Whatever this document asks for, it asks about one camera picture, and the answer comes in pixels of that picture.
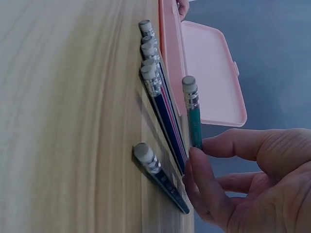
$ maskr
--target pink pencil case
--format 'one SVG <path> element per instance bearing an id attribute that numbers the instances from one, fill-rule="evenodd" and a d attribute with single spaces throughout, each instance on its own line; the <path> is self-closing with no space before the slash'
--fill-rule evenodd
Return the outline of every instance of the pink pencil case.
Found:
<path id="1" fill-rule="evenodd" d="M 203 124 L 241 127 L 247 120 L 239 70 L 221 31 L 180 22 L 176 0 L 159 0 L 161 52 L 178 114 L 187 115 L 181 80 L 198 84 Z"/>

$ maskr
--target dark blue pencil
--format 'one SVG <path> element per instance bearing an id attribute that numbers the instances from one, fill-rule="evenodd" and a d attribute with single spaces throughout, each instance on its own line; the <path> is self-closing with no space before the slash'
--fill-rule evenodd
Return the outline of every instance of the dark blue pencil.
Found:
<path id="1" fill-rule="evenodd" d="M 140 71 L 144 80 L 145 87 L 153 102 L 156 114 L 160 119 L 160 124 L 163 125 L 163 133 L 166 134 L 168 143 L 171 145 L 171 152 L 173 154 L 173 158 L 177 164 L 180 173 L 183 175 L 185 172 L 185 161 L 178 143 L 178 138 L 176 137 L 176 134 L 174 132 L 173 124 L 169 115 L 169 110 L 167 109 L 165 99 L 162 94 L 162 80 L 156 76 L 153 66 L 143 66 Z"/>
<path id="2" fill-rule="evenodd" d="M 179 194 L 175 185 L 170 181 L 167 174 L 163 171 L 161 163 L 152 149 L 146 143 L 139 143 L 134 147 L 134 155 L 140 163 L 152 175 L 160 188 L 168 195 L 168 197 L 178 206 L 184 213 L 190 212 L 189 207 L 185 203 L 182 196 Z"/>
<path id="3" fill-rule="evenodd" d="M 185 143 L 182 139 L 183 137 L 182 137 L 181 129 L 177 123 L 177 118 L 176 118 L 176 114 L 175 114 L 175 111 L 173 108 L 172 98 L 170 96 L 168 83 L 167 83 L 167 80 L 165 78 L 165 72 L 164 72 L 163 67 L 162 67 L 163 64 L 161 64 L 160 51 L 158 50 L 158 48 L 155 48 L 152 45 L 153 41 L 154 40 L 151 37 L 149 37 L 149 42 L 142 44 L 141 50 L 142 50 L 142 53 L 143 53 L 145 59 L 152 59 L 154 61 L 154 63 L 156 64 L 157 72 L 159 73 L 161 80 L 162 80 L 162 84 L 163 84 L 162 94 L 165 98 L 165 103 L 167 105 L 167 109 L 169 110 L 171 122 L 172 122 L 172 125 L 174 127 L 175 134 L 176 134 L 176 137 L 178 139 L 178 143 L 179 143 L 181 152 L 183 154 L 183 159 L 184 159 L 184 163 L 185 163 L 186 159 L 187 159 L 186 146 L 185 146 Z"/>

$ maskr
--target hand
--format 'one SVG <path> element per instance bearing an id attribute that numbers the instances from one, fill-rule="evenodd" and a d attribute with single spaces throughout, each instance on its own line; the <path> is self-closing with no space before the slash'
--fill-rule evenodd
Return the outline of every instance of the hand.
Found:
<path id="1" fill-rule="evenodd" d="M 311 131 L 229 130 L 190 149 L 185 184 L 199 216 L 228 233 L 310 232 Z M 206 154 L 256 161 L 261 172 L 215 179 Z M 225 191 L 246 193 L 229 198 Z"/>
<path id="2" fill-rule="evenodd" d="M 188 0 L 176 0 L 177 3 L 179 3 L 179 16 L 180 16 L 180 21 L 182 21 L 188 10 L 189 10 L 189 1 Z"/>

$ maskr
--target eraser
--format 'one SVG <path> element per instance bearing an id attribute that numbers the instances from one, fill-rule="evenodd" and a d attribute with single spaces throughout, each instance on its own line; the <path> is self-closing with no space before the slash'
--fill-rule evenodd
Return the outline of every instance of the eraser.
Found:
<path id="1" fill-rule="evenodd" d="M 152 23 L 150 22 L 150 20 L 147 20 L 147 19 L 139 22 L 138 26 L 139 26 L 139 29 L 143 32 L 152 29 Z"/>
<path id="2" fill-rule="evenodd" d="M 146 80 L 154 79 L 156 77 L 155 70 L 150 65 L 143 66 L 140 71 L 142 77 Z"/>
<path id="3" fill-rule="evenodd" d="M 197 84 L 195 83 L 195 78 L 193 76 L 186 76 L 182 80 L 183 91 L 184 92 L 194 92 L 197 89 Z"/>
<path id="4" fill-rule="evenodd" d="M 148 42 L 141 45 L 141 51 L 145 56 L 152 56 L 155 53 L 155 48 Z"/>
<path id="5" fill-rule="evenodd" d="M 135 157 L 142 163 L 147 163 L 153 160 L 154 152 L 146 143 L 139 143 L 134 147 Z"/>
<path id="6" fill-rule="evenodd" d="M 156 71 L 156 63 L 152 58 L 149 58 L 145 61 L 142 62 L 143 66 L 152 66 L 152 68 L 154 69 L 154 71 Z"/>

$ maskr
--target teal pencil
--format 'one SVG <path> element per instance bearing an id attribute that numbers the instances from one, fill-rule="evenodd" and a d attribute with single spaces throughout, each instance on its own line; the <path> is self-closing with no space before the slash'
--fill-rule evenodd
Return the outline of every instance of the teal pencil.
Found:
<path id="1" fill-rule="evenodd" d="M 182 80 L 188 123 L 190 143 L 193 147 L 202 149 L 201 117 L 198 87 L 193 76 L 186 76 Z"/>

